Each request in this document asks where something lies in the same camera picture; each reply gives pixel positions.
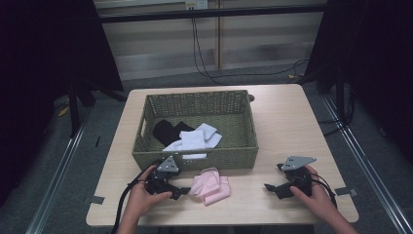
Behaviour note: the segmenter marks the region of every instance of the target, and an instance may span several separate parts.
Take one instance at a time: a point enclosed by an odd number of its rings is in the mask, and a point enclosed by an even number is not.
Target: gray carpet
[[[253,67],[224,71],[219,74],[274,73],[289,67],[289,65]],[[304,68],[300,69],[297,73],[303,72]],[[219,78],[216,81],[224,85],[283,84],[290,81],[289,78],[286,78],[286,74],[293,73],[294,71],[290,70],[290,72],[272,76],[231,76]],[[123,95],[127,96],[132,89],[213,85],[216,84],[200,74],[183,74],[124,82],[125,92]],[[306,84],[304,90],[318,120],[331,119],[322,101],[322,96],[317,92],[316,84]],[[94,96],[97,99],[96,105],[90,110],[82,140],[69,165],[43,233],[110,232],[110,228],[94,228],[87,225],[85,219],[89,204],[85,202],[85,198],[94,195],[125,104],[100,93],[94,93]],[[86,111],[86,108],[81,108],[81,113]],[[335,125],[332,124],[320,125],[320,127],[324,133],[335,129]],[[382,137],[374,118],[358,102],[350,128],[382,180],[411,220],[412,205],[410,196],[406,196],[406,194],[411,194],[410,191],[413,189],[411,186],[412,165],[402,157],[390,138]],[[24,177],[20,187],[13,191],[0,210],[1,233],[25,232],[53,178],[69,141],[70,130],[70,116],[66,114],[63,117],[56,117],[55,115],[48,127],[42,150],[37,152],[36,162]],[[326,141],[346,184],[358,192],[358,195],[354,197],[359,212],[359,220],[355,223],[357,230],[360,233],[397,233],[340,132],[327,136]],[[307,228],[307,226],[285,226],[282,229],[288,233],[308,233]],[[236,233],[283,233],[282,229],[277,226],[242,226],[233,229],[228,227],[175,227],[176,232],[188,231],[189,233],[234,233],[234,231]],[[154,227],[139,228],[139,233],[158,233],[158,231],[159,229]],[[315,233],[324,234],[332,233],[332,231],[327,225],[318,224],[315,225]]]

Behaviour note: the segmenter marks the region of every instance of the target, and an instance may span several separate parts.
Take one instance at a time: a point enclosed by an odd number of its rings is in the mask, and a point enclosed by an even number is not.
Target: pink cloth
[[[206,206],[219,202],[231,195],[227,176],[219,176],[216,168],[202,170],[194,177],[189,195],[201,198]]]

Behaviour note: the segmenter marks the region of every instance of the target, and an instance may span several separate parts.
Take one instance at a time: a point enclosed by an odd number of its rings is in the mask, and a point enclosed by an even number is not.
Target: black device
[[[173,176],[178,176],[180,170],[173,161],[173,157],[169,156],[161,164],[157,164],[157,168],[151,172],[146,179],[146,191],[150,194],[172,192],[170,197],[173,200],[177,200],[181,195],[187,194],[190,187],[178,188],[169,183],[169,179]]]
[[[150,173],[149,177],[144,180],[139,179],[142,174],[146,172],[146,170],[148,170],[152,165],[156,165],[157,168]],[[189,190],[191,190],[190,187],[177,188],[169,184],[169,179],[171,177],[178,176],[180,174],[180,170],[176,166],[172,156],[169,156],[167,159],[157,160],[153,162],[149,167],[145,170],[142,170],[142,172],[140,172],[140,174],[137,175],[136,178],[128,183],[127,188],[125,188],[124,192],[122,193],[121,198],[119,199],[118,211],[116,213],[115,224],[112,228],[112,234],[115,234],[118,230],[125,197],[137,183],[144,182],[146,185],[145,189],[150,194],[170,191],[172,192],[172,196],[170,198],[173,200],[177,200],[182,194],[187,194]]]
[[[283,164],[277,164],[279,170],[282,170]],[[311,184],[312,178],[309,171],[302,167],[295,170],[284,171],[285,177],[288,182],[280,186],[274,186],[271,184],[264,183],[265,187],[270,192],[275,192],[279,199],[293,197],[294,194],[289,190],[289,187],[296,186],[301,191],[303,191],[307,196],[312,195]]]
[[[285,160],[285,163],[277,164],[279,170],[285,173],[285,177],[286,179],[288,179],[288,182],[280,186],[264,183],[265,187],[268,191],[275,192],[279,199],[290,198],[294,196],[294,194],[292,194],[291,190],[289,189],[291,186],[299,188],[303,193],[310,197],[313,194],[312,183],[318,183],[319,185],[324,187],[324,189],[328,193],[328,196],[330,197],[331,202],[337,208],[335,194],[331,191],[331,188],[325,181],[325,179],[317,174],[311,174],[309,170],[304,167],[305,165],[315,162],[316,160],[316,158],[311,157],[289,156]],[[317,179],[313,179],[312,176],[321,178],[323,182]]]

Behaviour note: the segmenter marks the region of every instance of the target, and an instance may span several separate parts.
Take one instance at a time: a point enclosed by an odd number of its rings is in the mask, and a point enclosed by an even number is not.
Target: hand
[[[156,168],[151,166],[146,170],[139,180],[145,180],[150,173]],[[118,233],[134,233],[137,222],[147,213],[155,204],[164,201],[172,196],[171,192],[151,195],[145,190],[145,183],[137,183],[130,192],[127,206],[119,225]]]
[[[309,170],[310,174],[312,174],[312,179],[319,180],[319,177],[316,176],[316,170],[308,165],[305,167]],[[357,233],[352,225],[339,213],[331,202],[327,192],[320,184],[316,182],[312,183],[311,197],[308,197],[295,186],[291,186],[290,190],[315,216],[327,222],[334,229],[335,233]]]

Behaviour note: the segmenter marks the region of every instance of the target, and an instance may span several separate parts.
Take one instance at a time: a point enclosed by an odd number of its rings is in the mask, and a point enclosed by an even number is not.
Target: finger
[[[318,173],[317,173],[316,170],[314,170],[314,168],[312,168],[312,167],[309,166],[309,165],[305,165],[304,167],[309,171],[310,174],[312,174],[312,175],[311,175],[311,178],[312,178],[312,179],[319,180],[319,177],[317,176]]]
[[[171,196],[172,196],[172,192],[163,192],[163,193],[160,193],[160,194],[152,195],[151,199],[152,199],[152,202],[155,204],[155,203],[164,201],[164,200],[170,198]]]
[[[149,174],[156,168],[156,165],[150,166],[141,176],[139,179],[146,179],[149,177]]]
[[[314,170],[314,168],[312,168],[310,165],[307,164],[304,167],[306,167],[306,169],[309,171],[309,173],[318,175],[317,171]]]
[[[295,197],[297,197],[305,204],[307,204],[311,200],[305,193],[303,193],[299,188],[295,186],[289,187],[289,190],[292,192],[292,194],[294,194]]]

